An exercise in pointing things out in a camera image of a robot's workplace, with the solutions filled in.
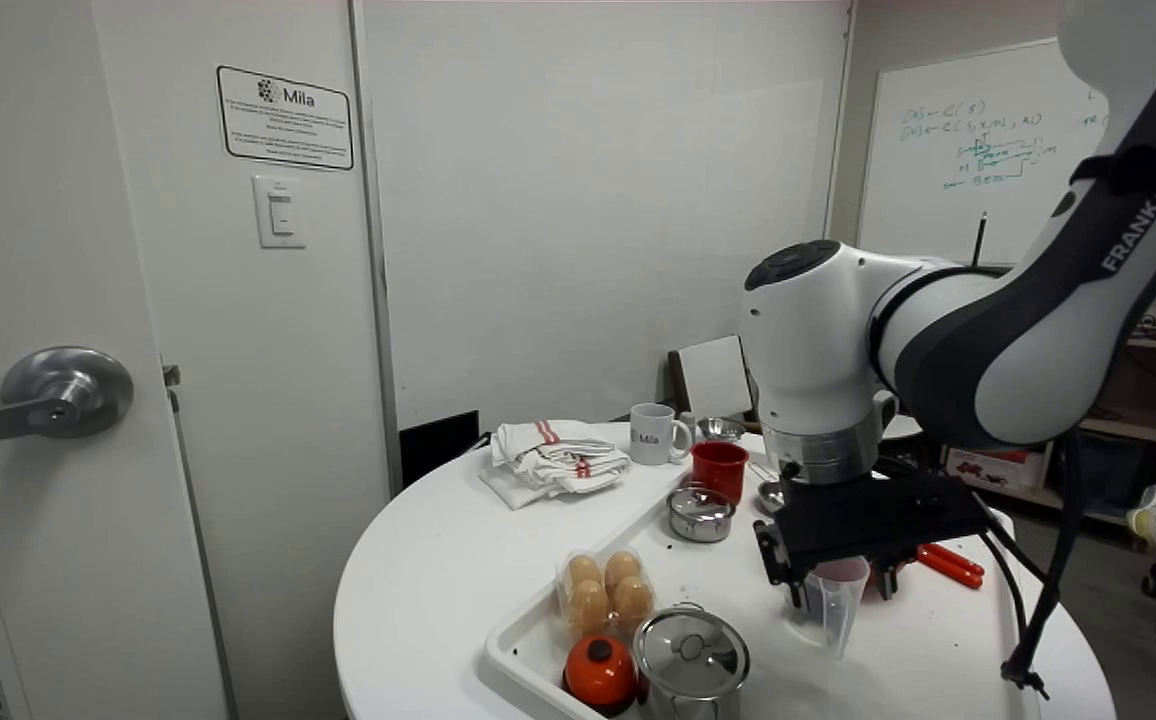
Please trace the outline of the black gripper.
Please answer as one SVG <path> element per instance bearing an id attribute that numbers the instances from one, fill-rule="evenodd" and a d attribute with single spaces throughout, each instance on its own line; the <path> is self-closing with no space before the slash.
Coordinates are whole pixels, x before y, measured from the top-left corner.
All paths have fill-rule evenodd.
<path id="1" fill-rule="evenodd" d="M 789 484 L 785 505 L 752 523 L 765 578 L 804 590 L 823 562 L 902 564 L 918 545 L 974 535 L 988 508 L 953 475 Z"/>

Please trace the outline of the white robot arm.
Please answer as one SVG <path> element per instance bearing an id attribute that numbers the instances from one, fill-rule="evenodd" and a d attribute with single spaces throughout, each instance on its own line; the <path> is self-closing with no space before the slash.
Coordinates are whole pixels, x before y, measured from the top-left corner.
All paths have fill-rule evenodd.
<path id="1" fill-rule="evenodd" d="M 982 527 L 957 479 L 876 473 L 879 391 L 957 450 L 1042 446 L 1092 413 L 1156 299 L 1156 0 L 1063 0 L 1059 55 L 1108 101 L 1108 133 L 1021 266 L 797 242 L 749 269 L 738 352 L 789 479 L 757 523 L 776 585 Z"/>

